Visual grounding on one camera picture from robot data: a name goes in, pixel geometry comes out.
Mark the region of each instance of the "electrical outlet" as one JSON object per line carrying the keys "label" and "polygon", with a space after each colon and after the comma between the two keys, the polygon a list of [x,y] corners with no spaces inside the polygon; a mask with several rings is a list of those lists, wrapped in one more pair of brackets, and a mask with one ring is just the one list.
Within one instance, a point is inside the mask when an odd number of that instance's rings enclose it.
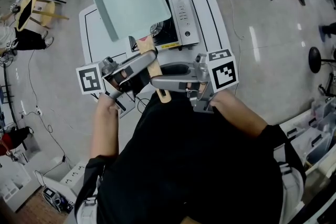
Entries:
{"label": "electrical outlet", "polygon": [[43,115],[42,110],[38,106],[36,107],[36,113],[40,116]]}

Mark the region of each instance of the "plastic bin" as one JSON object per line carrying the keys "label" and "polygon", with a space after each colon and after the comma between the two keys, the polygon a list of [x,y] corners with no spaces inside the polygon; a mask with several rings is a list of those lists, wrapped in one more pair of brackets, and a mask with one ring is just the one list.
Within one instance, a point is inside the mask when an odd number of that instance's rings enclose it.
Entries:
{"label": "plastic bin", "polygon": [[311,104],[311,111],[313,116],[318,120],[322,120],[329,113],[334,111],[335,97],[323,97],[319,98]]}
{"label": "plastic bin", "polygon": [[302,163],[309,159],[311,164],[318,162],[328,151],[331,134],[316,128],[309,128],[303,134],[291,141]]}
{"label": "plastic bin", "polygon": [[325,133],[325,136],[319,134],[319,136],[311,142],[312,149],[310,150],[310,153],[307,155],[307,161],[313,165],[317,163],[328,152],[330,143],[331,143],[330,133]]}
{"label": "plastic bin", "polygon": [[309,116],[306,116],[303,120],[295,123],[294,126],[304,129],[304,130],[308,130],[311,127],[317,127],[317,124],[318,124],[318,119],[313,115],[309,115]]}
{"label": "plastic bin", "polygon": [[297,127],[297,126],[293,126],[291,129],[284,131],[287,138],[290,140],[295,139],[296,137],[300,136],[304,132],[305,132],[305,129]]}
{"label": "plastic bin", "polygon": [[330,143],[328,145],[329,150],[332,138],[335,136],[336,132],[336,114],[330,113],[329,115],[327,115],[323,120],[319,122],[317,129],[331,134]]}

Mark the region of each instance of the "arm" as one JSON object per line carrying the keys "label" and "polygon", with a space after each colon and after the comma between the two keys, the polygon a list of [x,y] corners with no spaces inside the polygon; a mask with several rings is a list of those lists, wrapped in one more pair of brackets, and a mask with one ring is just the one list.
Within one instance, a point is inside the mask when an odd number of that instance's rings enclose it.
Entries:
{"label": "arm", "polygon": [[0,49],[0,57],[2,56],[2,54],[6,51],[6,49]]}
{"label": "arm", "polygon": [[0,139],[0,145],[3,145],[4,148],[5,148],[8,152],[11,151],[11,150],[8,148],[8,146],[6,145],[6,143],[5,143],[4,141],[2,141],[1,139]]}
{"label": "arm", "polygon": [[113,99],[105,94],[100,95],[93,121],[90,157],[117,156],[119,154],[119,118]]}
{"label": "arm", "polygon": [[9,18],[11,18],[12,15],[13,15],[13,13],[10,12],[10,13],[4,15],[4,16],[1,16],[1,17],[0,17],[0,20],[1,20],[2,22],[5,22],[5,21],[8,20]]}
{"label": "arm", "polygon": [[267,123],[229,91],[219,92],[211,101],[223,117],[250,137],[258,137]]}

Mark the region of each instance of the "black sleeve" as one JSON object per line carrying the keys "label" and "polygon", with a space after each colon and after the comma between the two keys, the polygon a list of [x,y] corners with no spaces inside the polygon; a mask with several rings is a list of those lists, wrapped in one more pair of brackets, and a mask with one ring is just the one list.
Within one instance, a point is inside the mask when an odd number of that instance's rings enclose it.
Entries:
{"label": "black sleeve", "polygon": [[272,150],[285,144],[286,163],[298,170],[302,176],[303,183],[306,182],[306,174],[301,160],[279,125],[267,125],[257,140],[260,144]]}
{"label": "black sleeve", "polygon": [[84,173],[84,183],[75,203],[75,217],[82,202],[90,197],[96,189],[97,178],[102,176],[104,167],[111,165],[116,161],[116,157],[98,156],[90,159]]}

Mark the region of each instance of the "black stool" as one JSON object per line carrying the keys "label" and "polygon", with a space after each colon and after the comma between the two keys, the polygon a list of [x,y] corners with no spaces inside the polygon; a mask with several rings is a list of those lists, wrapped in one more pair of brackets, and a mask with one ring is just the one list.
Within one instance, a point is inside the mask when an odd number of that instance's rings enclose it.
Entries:
{"label": "black stool", "polygon": [[322,62],[336,62],[332,59],[321,59],[320,51],[317,47],[311,47],[309,51],[309,67],[311,72],[318,73],[321,69]]}

